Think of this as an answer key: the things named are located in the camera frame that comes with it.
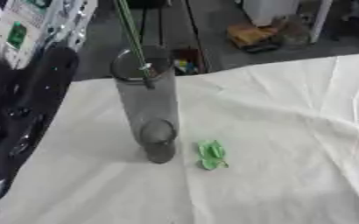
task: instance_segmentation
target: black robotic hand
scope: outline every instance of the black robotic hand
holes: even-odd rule
[[[77,53],[60,45],[23,70],[0,59],[0,199],[46,133],[78,64]]]

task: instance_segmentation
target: metal stand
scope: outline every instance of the metal stand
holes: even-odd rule
[[[140,43],[143,44],[144,42],[144,35],[145,35],[145,26],[147,23],[147,13],[148,13],[148,8],[143,8],[143,18],[141,21],[141,27],[140,27],[140,31],[139,31],[139,36],[140,36]],[[163,13],[162,13],[162,7],[158,7],[158,28],[159,28],[159,45],[163,46],[164,43],[164,37],[163,37]]]
[[[322,28],[324,27],[325,21],[327,20],[327,15],[331,9],[332,2],[334,0],[322,0],[319,13],[314,23],[312,33],[311,33],[311,43],[314,44],[319,40]]]

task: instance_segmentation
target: table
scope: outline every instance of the table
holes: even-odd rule
[[[359,55],[178,78],[179,152],[149,164],[112,80],[75,82],[0,224],[359,223]],[[217,139],[228,169],[204,171]]]

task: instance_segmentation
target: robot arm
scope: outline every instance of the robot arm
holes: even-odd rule
[[[9,0],[0,19],[0,199],[52,123],[96,0]]]

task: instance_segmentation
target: floor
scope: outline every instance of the floor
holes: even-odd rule
[[[200,47],[206,55],[211,73],[247,65],[359,53],[358,37],[346,37],[340,41],[330,38],[335,21],[344,13],[339,3],[333,6],[326,28],[317,44],[296,49],[282,48],[259,54],[248,54],[238,50],[226,39],[225,29],[229,25],[247,19],[236,7],[234,0],[197,0],[189,3],[200,42],[194,34],[186,0],[172,0],[172,7],[163,10],[165,45],[170,49]],[[135,23],[140,27],[142,11],[134,10],[133,16]],[[149,10],[144,44],[157,43],[158,13],[156,10]],[[113,14],[111,4],[102,2],[97,16],[88,28],[88,41],[81,52],[81,68],[76,80],[109,77],[111,61],[126,47],[127,40]]]

